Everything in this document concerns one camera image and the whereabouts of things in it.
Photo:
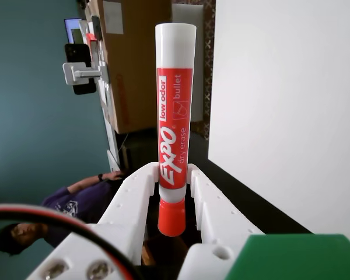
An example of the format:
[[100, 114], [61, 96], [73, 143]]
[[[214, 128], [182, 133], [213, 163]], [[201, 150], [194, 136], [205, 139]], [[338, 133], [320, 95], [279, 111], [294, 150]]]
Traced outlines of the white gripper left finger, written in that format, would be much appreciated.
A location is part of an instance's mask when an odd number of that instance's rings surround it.
[[30, 275], [29, 279], [140, 279], [149, 199], [158, 182], [158, 163], [148, 163], [126, 178], [96, 224], [50, 211], [70, 234]]

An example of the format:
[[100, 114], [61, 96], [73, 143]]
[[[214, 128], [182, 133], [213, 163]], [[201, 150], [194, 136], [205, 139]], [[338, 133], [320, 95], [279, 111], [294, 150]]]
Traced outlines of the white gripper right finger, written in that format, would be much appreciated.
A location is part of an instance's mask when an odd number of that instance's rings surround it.
[[190, 247], [177, 278], [226, 279], [248, 238], [263, 232], [194, 164], [187, 182], [201, 242]]

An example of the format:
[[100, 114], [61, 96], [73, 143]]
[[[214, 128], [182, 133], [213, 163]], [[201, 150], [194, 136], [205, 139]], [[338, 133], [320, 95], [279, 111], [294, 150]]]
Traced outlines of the person's hand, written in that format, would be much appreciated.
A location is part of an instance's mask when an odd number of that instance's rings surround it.
[[125, 176], [125, 174], [122, 171], [111, 171], [109, 173], [104, 173], [102, 175], [102, 179], [116, 181], [116, 180], [122, 180], [124, 178], [124, 176]]

